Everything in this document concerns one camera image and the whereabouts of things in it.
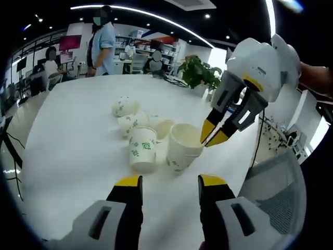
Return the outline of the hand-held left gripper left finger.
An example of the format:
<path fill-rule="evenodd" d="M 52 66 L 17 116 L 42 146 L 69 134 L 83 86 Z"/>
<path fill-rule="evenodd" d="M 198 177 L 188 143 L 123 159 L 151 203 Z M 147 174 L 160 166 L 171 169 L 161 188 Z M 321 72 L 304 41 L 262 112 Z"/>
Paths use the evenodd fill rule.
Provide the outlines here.
<path fill-rule="evenodd" d="M 73 222 L 61 249 L 138 249 L 143 223 L 143 177 L 118 181 L 106 200 L 99 200 Z"/>

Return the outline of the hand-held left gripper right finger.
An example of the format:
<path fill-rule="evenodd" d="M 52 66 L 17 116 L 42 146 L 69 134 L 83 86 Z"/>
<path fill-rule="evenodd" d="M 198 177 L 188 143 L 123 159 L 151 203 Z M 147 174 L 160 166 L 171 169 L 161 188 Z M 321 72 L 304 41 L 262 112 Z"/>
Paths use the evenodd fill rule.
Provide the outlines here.
<path fill-rule="evenodd" d="M 198 176 L 200 221 L 205 249 L 270 249 L 268 216 L 245 198 L 236 198 L 226 181 Z"/>

